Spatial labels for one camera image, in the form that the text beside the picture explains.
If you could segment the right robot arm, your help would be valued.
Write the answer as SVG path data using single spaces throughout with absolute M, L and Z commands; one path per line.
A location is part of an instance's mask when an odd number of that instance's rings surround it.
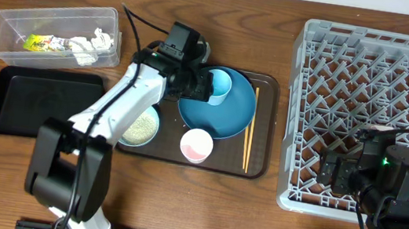
M 360 154 L 323 149 L 316 179 L 351 194 L 360 229 L 409 229 L 409 147 L 399 129 L 361 129 Z

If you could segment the yellow green snack wrapper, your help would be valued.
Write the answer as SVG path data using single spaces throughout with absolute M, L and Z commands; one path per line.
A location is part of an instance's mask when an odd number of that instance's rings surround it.
M 63 52 L 70 51 L 71 45 L 67 38 L 58 38 L 54 35 L 31 34 L 23 44 L 24 49 L 32 52 Z

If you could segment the pink white cup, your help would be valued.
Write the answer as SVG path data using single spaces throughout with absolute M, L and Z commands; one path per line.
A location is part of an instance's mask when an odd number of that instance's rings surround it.
M 191 129 L 181 138 L 180 150 L 192 164 L 200 164 L 210 156 L 214 142 L 212 136 L 202 129 Z

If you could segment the white tissue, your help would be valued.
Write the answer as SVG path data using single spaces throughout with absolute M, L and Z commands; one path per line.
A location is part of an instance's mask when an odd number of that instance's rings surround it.
M 79 66 L 91 66 L 99 59 L 97 51 L 105 51 L 113 46 L 114 40 L 101 28 L 95 29 L 94 34 L 95 37 L 91 39 L 80 36 L 69 39 L 70 50 Z

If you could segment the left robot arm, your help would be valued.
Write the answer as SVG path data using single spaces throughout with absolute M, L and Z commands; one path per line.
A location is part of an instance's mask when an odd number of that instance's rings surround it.
M 57 215 L 49 229 L 110 229 L 101 205 L 112 151 L 123 133 L 164 96 L 206 102 L 212 75 L 206 43 L 179 49 L 155 41 L 133 55 L 126 73 L 92 106 L 38 130 L 25 191 Z

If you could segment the light blue cup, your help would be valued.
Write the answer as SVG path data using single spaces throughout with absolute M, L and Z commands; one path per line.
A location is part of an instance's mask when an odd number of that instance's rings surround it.
M 213 69 L 210 70 L 210 73 L 213 75 L 213 88 L 214 91 L 208 100 L 209 105 L 220 105 L 223 103 L 228 93 L 232 88 L 232 79 L 226 71 Z

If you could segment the large blue plate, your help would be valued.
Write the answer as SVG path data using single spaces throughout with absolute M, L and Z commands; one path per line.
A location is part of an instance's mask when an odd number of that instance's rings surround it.
M 254 87 L 249 79 L 235 69 L 210 67 L 228 74 L 232 87 L 217 106 L 207 102 L 181 98 L 178 110 L 190 129 L 206 130 L 214 139 L 231 138 L 241 133 L 252 121 L 256 109 Z

